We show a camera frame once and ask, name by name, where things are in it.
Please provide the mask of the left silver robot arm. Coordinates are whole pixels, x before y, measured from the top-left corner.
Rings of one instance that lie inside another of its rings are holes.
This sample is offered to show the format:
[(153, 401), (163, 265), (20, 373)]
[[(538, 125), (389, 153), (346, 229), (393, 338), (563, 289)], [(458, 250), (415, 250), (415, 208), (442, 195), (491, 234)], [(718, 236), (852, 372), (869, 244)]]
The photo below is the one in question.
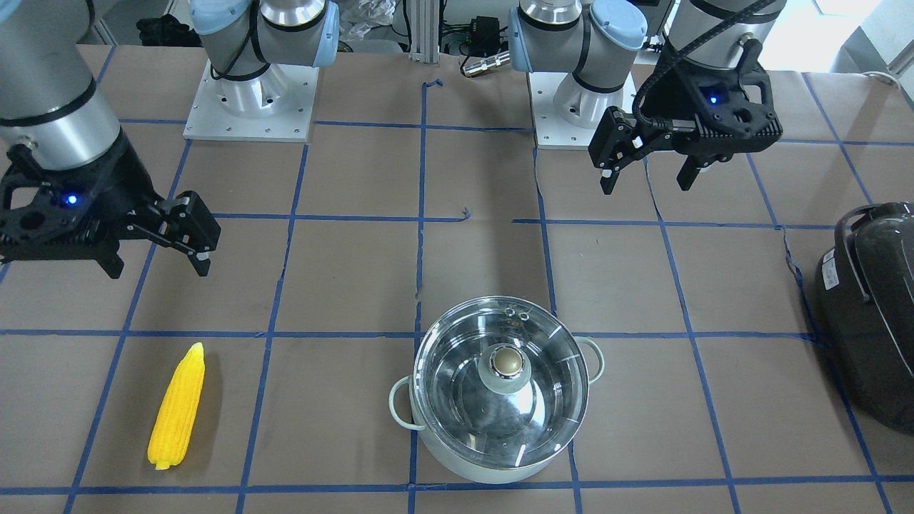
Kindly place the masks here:
[(562, 73), (555, 107), (594, 129), (592, 165), (610, 195), (621, 170), (656, 151), (685, 156), (677, 173), (689, 190), (699, 173), (783, 136), (768, 73), (758, 58), (783, 1), (682, 1), (653, 73), (630, 106), (623, 91), (648, 20), (629, 1), (521, 1), (507, 25), (511, 65)]

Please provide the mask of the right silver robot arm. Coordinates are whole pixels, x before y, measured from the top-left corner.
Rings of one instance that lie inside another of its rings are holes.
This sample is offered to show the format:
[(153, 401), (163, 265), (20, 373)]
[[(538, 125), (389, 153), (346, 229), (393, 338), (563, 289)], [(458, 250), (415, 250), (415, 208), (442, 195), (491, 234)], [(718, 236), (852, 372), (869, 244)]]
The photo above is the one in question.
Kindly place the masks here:
[[(192, 190), (154, 189), (78, 52), (111, 1), (2, 3), (2, 261), (95, 261), (111, 278), (123, 240), (174, 248), (199, 276), (220, 225)], [(193, 1), (208, 67), (187, 117), (196, 140), (306, 142), (317, 72), (336, 59), (333, 1)]]

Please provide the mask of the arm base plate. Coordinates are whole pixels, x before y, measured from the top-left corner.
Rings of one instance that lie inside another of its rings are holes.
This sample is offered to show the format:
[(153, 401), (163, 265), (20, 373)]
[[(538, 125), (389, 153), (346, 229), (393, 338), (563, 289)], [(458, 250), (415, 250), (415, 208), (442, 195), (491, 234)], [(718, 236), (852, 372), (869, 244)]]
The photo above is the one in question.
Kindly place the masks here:
[(306, 143), (319, 69), (271, 65), (249, 81), (213, 79), (206, 63), (187, 115), (188, 140)]
[(571, 73), (529, 73), (530, 105), (541, 149), (583, 150), (608, 107), (630, 111), (636, 96), (633, 75), (608, 94), (588, 90)]

